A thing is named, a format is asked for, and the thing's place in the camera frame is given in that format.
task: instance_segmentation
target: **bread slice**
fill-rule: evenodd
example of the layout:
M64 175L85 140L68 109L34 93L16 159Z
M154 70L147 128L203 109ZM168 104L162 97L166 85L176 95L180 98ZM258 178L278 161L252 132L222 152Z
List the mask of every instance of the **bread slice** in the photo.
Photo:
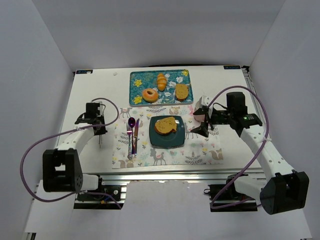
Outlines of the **bread slice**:
M177 131L176 119L173 116L163 118L155 123L154 128L161 135L175 133Z
M178 83L175 85L175 96L176 99L180 102L186 100L189 94L189 88L185 84Z

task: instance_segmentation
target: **donut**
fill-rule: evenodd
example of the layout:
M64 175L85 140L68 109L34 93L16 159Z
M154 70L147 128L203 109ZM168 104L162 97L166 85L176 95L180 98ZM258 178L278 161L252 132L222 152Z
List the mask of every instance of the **donut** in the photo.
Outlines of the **donut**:
M142 97L148 103L154 103L158 100L158 93L152 88L147 88L142 91Z

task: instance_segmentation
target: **patterned napkin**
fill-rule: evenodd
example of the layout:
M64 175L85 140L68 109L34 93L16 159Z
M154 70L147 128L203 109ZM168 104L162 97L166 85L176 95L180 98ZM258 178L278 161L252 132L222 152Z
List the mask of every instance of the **patterned napkin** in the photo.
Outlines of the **patterned napkin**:
M192 105L148 106L120 108L121 113L114 127L114 149L112 154L113 169L147 167L158 165L201 165L223 164L219 132L215 126L205 138L191 129L200 125L193 117ZM149 122L153 116L181 116L185 126L184 146L172 149L153 148L149 139ZM128 118L139 121L137 155L128 160Z

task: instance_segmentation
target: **knife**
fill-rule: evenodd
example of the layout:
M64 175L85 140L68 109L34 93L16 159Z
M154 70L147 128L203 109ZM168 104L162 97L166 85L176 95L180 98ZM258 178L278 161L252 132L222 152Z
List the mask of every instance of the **knife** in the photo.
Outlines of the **knife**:
M138 118L138 120L135 122L135 127L134 127L134 144L133 144L133 148L132 148L132 154L134 154L134 155L137 155L139 120L140 120L140 118Z

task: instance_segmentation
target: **spoon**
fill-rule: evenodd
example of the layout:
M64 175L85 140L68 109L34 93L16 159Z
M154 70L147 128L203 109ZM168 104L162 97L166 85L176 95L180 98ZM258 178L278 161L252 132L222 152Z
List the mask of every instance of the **spoon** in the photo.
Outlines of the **spoon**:
M136 125L136 120L134 117L130 117L129 120L128 120L128 124L130 127L134 127Z
M134 126L136 125L136 120L134 117L130 117L128 120L128 124L131 127L131 129L134 129ZM132 132L132 153L134 153L134 133Z

